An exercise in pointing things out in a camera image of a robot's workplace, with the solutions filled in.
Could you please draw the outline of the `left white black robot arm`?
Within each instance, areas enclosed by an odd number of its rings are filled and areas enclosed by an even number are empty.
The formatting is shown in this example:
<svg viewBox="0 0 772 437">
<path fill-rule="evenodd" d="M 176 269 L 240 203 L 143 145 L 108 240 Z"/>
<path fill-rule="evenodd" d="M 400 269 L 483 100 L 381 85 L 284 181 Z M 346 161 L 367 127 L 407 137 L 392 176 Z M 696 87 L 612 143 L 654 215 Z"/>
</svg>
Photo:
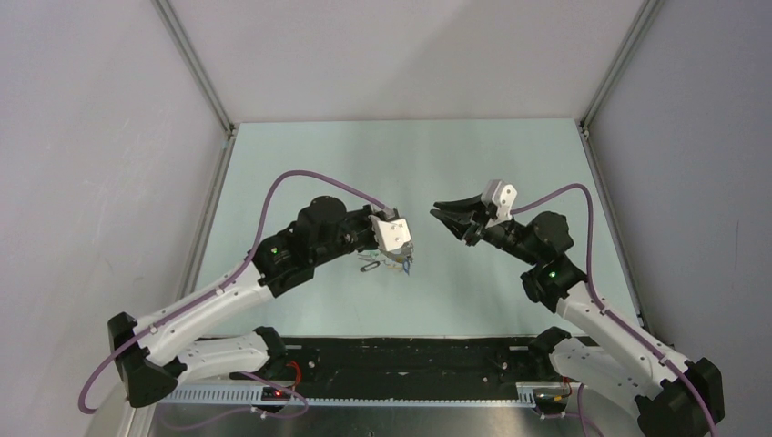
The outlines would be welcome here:
<svg viewBox="0 0 772 437">
<path fill-rule="evenodd" d="M 274 329 L 258 327 L 219 340 L 202 340 L 202 335 L 311 280 L 325 263 L 364 250 L 398 250 L 409 238 L 404 218 L 370 206 L 348 211 L 337 198 L 318 197 L 285 229 L 263 239 L 252 260 L 220 284 L 138 319 L 117 314 L 108 332 L 129 404 L 146 407 L 183 381 L 220 374 L 257 371 L 277 379 L 288 367 L 288 355 Z"/>
</svg>

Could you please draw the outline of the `large metal keyring with keys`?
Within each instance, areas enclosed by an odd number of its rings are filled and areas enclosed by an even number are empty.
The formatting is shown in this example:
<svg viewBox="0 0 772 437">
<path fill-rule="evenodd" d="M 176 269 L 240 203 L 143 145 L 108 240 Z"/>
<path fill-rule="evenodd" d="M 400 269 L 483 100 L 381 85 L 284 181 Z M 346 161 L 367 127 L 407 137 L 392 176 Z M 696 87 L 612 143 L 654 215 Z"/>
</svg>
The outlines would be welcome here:
<svg viewBox="0 0 772 437">
<path fill-rule="evenodd" d="M 411 274 L 413 263 L 413 245 L 411 243 L 405 244 L 396 251 L 382 251 L 381 255 L 387 268 L 400 271 L 405 275 Z"/>
</svg>

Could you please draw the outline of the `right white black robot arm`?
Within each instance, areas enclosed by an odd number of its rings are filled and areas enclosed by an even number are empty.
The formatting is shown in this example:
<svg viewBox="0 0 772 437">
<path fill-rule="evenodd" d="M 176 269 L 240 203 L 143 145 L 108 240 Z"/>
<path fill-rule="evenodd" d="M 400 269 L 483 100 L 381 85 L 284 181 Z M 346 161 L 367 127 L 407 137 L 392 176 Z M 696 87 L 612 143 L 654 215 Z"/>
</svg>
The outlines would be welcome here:
<svg viewBox="0 0 772 437">
<path fill-rule="evenodd" d="M 568 257 L 574 242 L 565 216 L 544 211 L 517 222 L 511 198 L 436 202 L 431 214 L 468 246 L 483 241 L 529 265 L 527 297 L 592 339 L 586 347 L 564 330 L 540 334 L 528 357 L 531 373 L 577 381 L 631 415 L 645 436 L 715 436 L 725 416 L 720 370 L 688 359 L 620 315 L 594 287 L 590 269 Z"/>
</svg>

